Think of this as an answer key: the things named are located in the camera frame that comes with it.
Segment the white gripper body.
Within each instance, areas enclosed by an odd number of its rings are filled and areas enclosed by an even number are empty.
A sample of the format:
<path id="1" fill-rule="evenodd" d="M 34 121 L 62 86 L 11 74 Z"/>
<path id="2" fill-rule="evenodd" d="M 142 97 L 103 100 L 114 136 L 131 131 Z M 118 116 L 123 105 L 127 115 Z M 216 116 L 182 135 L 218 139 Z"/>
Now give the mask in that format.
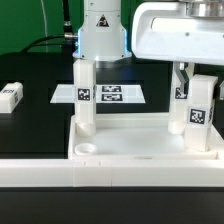
<path id="1" fill-rule="evenodd" d="M 224 65 L 224 0 L 144 2 L 131 48 L 142 59 Z"/>

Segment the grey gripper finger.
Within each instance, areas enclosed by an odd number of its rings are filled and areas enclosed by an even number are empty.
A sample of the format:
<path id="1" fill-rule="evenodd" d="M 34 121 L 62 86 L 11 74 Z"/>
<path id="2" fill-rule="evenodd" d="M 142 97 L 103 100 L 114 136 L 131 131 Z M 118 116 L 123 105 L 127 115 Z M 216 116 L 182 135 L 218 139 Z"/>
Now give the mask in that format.
<path id="1" fill-rule="evenodd" d="M 219 86 L 219 100 L 224 100 L 224 81 Z"/>
<path id="2" fill-rule="evenodd" d="M 176 97 L 186 97 L 188 94 L 189 76 L 187 73 L 188 63 L 174 62 L 173 72 L 176 74 L 180 84 L 175 87 Z"/>

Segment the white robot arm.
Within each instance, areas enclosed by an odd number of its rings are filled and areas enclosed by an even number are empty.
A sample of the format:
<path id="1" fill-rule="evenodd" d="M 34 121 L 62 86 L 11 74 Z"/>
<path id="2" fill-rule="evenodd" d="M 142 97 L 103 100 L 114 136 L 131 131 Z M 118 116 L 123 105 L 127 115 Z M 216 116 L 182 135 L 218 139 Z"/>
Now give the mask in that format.
<path id="1" fill-rule="evenodd" d="M 74 56 L 171 61 L 185 89 L 187 63 L 224 65 L 224 0 L 146 1 L 136 9 L 130 32 L 121 25 L 121 0 L 84 0 Z"/>

